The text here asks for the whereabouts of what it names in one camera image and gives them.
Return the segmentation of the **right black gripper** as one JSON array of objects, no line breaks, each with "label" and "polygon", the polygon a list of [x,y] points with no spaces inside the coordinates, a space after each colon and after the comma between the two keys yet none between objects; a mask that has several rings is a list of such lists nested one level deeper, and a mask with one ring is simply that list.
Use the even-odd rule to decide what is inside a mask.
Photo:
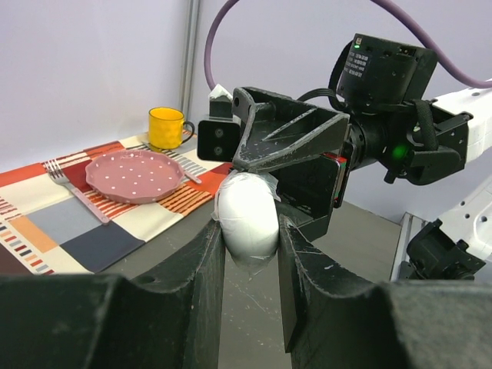
[{"label": "right black gripper", "polygon": [[231,111],[243,128],[233,168],[273,171],[278,214],[308,241],[324,236],[350,171],[350,115],[252,87],[234,90]]}]

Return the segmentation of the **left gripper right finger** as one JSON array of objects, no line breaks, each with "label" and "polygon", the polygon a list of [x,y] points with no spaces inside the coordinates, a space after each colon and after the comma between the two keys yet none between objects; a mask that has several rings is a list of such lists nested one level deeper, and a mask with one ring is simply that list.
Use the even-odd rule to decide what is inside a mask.
[{"label": "left gripper right finger", "polygon": [[491,286],[372,283],[278,218],[284,349],[294,368],[489,368]]}]

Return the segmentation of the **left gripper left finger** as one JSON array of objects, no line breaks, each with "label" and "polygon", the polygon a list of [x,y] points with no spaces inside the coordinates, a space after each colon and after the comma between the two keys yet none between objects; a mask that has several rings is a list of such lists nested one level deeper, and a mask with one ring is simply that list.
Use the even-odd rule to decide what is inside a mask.
[{"label": "left gripper left finger", "polygon": [[208,222],[133,279],[2,276],[3,368],[216,368],[225,248]]}]

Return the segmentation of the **white oval charging case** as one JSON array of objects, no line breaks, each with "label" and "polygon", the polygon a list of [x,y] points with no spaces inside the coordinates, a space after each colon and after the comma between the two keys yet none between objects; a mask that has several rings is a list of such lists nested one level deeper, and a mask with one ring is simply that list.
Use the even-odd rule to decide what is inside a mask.
[{"label": "white oval charging case", "polygon": [[215,195],[211,217],[233,262],[250,277],[268,266],[278,248],[277,186],[273,175],[233,170]]}]

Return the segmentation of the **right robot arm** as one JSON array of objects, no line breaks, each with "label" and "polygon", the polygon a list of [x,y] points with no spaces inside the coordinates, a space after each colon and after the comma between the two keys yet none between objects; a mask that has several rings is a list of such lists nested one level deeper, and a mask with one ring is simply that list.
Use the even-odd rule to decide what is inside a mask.
[{"label": "right robot arm", "polygon": [[316,240],[354,170],[377,162],[388,184],[429,185],[464,168],[477,114],[424,99],[436,64],[430,48],[357,34],[325,88],[299,98],[236,88],[240,125],[227,160],[239,171],[273,174],[296,225]]}]

